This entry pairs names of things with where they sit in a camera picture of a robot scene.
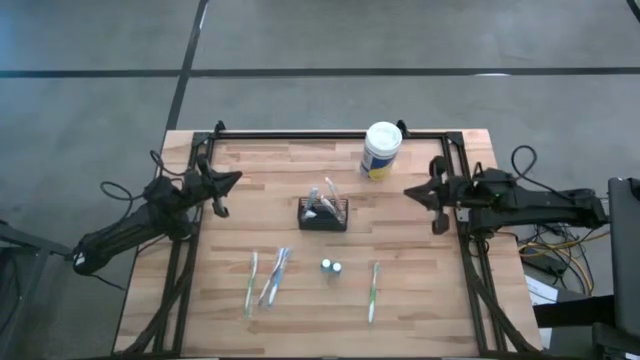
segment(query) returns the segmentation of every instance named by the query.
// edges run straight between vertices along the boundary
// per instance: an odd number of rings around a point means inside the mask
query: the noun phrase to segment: black pen holder
[[[305,213],[304,207],[308,200],[308,197],[298,198],[298,228],[300,228],[300,230],[347,231],[347,223],[349,222],[349,200],[340,199],[341,209],[344,211],[344,223],[340,222],[320,200],[316,200],[309,209],[316,213],[316,217],[303,219],[302,215]],[[334,199],[327,200],[336,208],[336,201]]]

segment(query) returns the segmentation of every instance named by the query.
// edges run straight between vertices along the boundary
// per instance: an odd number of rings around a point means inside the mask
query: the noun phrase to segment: black floor line
[[[640,67],[196,69],[192,78],[640,75]]]
[[[180,70],[0,70],[0,79],[68,78],[166,78],[180,76]]]
[[[180,77],[178,78],[178,85],[176,86],[176,92],[173,95],[173,101],[171,101],[171,109],[169,110],[167,125],[165,126],[166,130],[175,130],[178,126],[180,109],[182,108],[184,93],[187,91],[187,83],[189,82],[189,72],[191,70],[191,66],[193,65],[193,59],[196,56],[198,39],[200,39],[200,32],[202,30],[202,24],[204,22],[208,3],[209,0],[200,0],[200,2],[198,3],[196,18],[193,21],[191,36],[189,37],[189,44],[187,45],[187,51],[184,54],[182,70],[180,71]]]
[[[636,20],[640,22],[640,8],[638,8],[638,4],[634,0],[627,0],[627,4],[629,4],[631,12],[635,15]]]

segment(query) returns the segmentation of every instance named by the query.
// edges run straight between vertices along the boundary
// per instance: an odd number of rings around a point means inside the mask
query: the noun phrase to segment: small vial
[[[320,270],[322,270],[322,272],[332,272],[333,268],[331,266],[331,260],[329,259],[322,260],[322,263],[320,263]]]
[[[335,262],[333,263],[333,265],[331,265],[331,269],[336,275],[340,275],[340,273],[342,272],[342,264]]]

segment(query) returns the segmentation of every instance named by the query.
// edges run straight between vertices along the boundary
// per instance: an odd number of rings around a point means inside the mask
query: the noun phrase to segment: gray floor
[[[197,0],[6,0],[0,70],[179,69]],[[624,0],[220,0],[194,68],[634,66],[640,24]],[[0,218],[73,246],[123,203],[102,180],[151,178],[177,79],[0,79]],[[638,76],[192,79],[178,129],[488,128],[498,163],[530,144],[532,176],[606,193],[640,177]],[[588,246],[612,292],[608,240]],[[132,254],[101,271],[126,284]],[[574,280],[570,287],[578,289]],[[16,358],[110,351],[124,294],[53,261]]]

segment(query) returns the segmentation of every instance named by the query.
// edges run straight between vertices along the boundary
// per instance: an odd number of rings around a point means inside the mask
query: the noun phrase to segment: wooden tabletop
[[[496,167],[488,131],[463,133],[470,166],[481,161],[484,168]],[[167,133],[162,155],[170,170],[184,170],[192,134]],[[382,182],[360,175],[362,151],[358,140],[216,141],[213,167],[241,170],[244,176],[225,199],[229,218],[214,216],[210,204],[204,207],[183,356],[477,354],[455,227],[445,235],[431,234],[433,215],[402,194],[428,180],[427,165],[441,155],[440,143],[403,141],[391,176]],[[298,230],[298,197],[313,185],[328,194],[325,176],[350,201],[346,233]],[[244,319],[251,253],[259,253],[257,300],[279,247],[292,248],[292,255],[275,304],[254,307],[252,317]],[[167,240],[137,257],[116,350],[136,338],[159,306],[169,253]],[[321,273],[324,258],[342,263],[339,277]],[[492,239],[489,258],[500,306],[540,347],[513,239]],[[369,326],[376,261],[379,291]],[[483,313],[491,338],[488,312]]]

